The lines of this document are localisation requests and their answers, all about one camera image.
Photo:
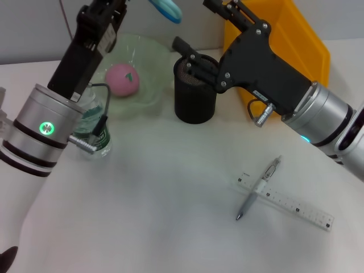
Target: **silver pen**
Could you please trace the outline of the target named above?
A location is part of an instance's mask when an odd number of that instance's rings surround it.
[[[267,185],[269,179],[272,177],[273,173],[278,168],[281,160],[282,156],[280,155],[272,162],[272,164],[267,168],[262,177],[254,184],[253,190],[249,193],[247,199],[244,201],[243,205],[239,210],[239,213],[237,215],[237,221],[245,215],[245,213],[257,199],[258,197],[257,192],[260,192]]]

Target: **green plastic bowl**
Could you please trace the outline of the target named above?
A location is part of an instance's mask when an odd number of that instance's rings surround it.
[[[133,34],[119,34],[113,51],[101,61],[91,82],[105,82],[106,72],[115,64],[130,64],[139,75],[139,90],[129,97],[112,96],[110,117],[129,117],[156,105],[163,90],[173,80],[171,52],[153,39]],[[103,87],[93,88],[106,101],[107,91]]]

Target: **yellow bin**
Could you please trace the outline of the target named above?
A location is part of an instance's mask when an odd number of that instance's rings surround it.
[[[271,25],[269,44],[278,56],[311,81],[328,85],[330,53],[291,0],[244,0],[243,3],[258,18]],[[240,33],[226,21],[224,51]],[[239,88],[239,93],[245,105],[255,98],[242,88]],[[259,116],[264,109],[262,102],[251,104],[254,116]]]

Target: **ruler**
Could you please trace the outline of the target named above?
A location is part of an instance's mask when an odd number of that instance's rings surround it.
[[[312,225],[315,225],[323,230],[331,231],[332,225],[334,223],[334,217],[329,213],[323,212],[322,210],[319,210],[305,202],[297,201],[292,197],[279,193],[268,185],[261,189],[258,187],[253,189],[255,181],[247,179],[248,176],[248,174],[243,173],[243,175],[238,180],[236,180],[235,183],[249,192],[255,191],[261,198],[290,212],[296,217],[306,220]]]

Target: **white table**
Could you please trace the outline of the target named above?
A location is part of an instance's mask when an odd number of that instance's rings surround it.
[[[332,89],[358,107],[364,39],[326,45]],[[0,66],[11,119],[57,64]],[[233,90],[202,125],[177,119],[172,90],[157,110],[111,118],[105,160],[81,160],[69,145],[24,223],[17,272],[362,272],[362,182],[279,120],[255,127]],[[256,179],[279,154],[271,185],[333,214],[331,233],[261,200],[235,221],[244,191],[234,180],[243,171]]]

